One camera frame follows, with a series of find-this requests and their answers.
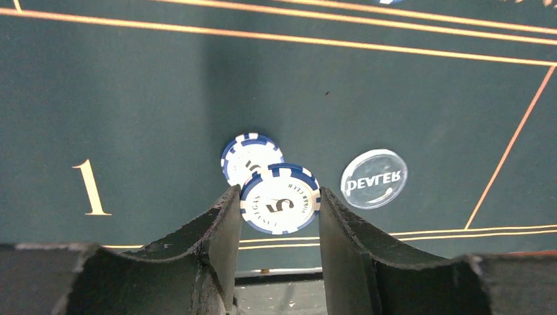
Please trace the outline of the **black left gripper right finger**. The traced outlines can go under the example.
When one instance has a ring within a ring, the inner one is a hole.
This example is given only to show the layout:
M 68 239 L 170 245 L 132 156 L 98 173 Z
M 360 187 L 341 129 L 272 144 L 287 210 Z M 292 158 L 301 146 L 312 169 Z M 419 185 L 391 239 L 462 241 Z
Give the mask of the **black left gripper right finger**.
M 555 314 L 556 256 L 466 254 L 408 245 L 321 188 L 319 234 L 329 314 Z

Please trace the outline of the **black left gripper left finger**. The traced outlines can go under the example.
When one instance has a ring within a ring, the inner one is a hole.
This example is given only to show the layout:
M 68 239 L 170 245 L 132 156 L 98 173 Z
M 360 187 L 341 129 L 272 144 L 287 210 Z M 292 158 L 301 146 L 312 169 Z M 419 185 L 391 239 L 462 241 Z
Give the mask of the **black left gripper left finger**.
M 136 252 L 97 243 L 1 245 L 2 314 L 227 314 L 233 308 L 239 186 Z

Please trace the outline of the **white-blue poker chip stack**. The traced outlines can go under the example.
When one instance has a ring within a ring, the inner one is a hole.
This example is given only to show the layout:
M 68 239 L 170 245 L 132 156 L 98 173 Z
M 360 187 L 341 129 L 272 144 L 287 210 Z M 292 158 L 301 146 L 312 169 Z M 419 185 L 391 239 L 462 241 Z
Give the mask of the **white-blue poker chip stack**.
M 259 133 L 236 136 L 221 154 L 221 169 L 230 186 L 242 186 L 252 173 L 283 162 L 284 155 L 276 142 Z

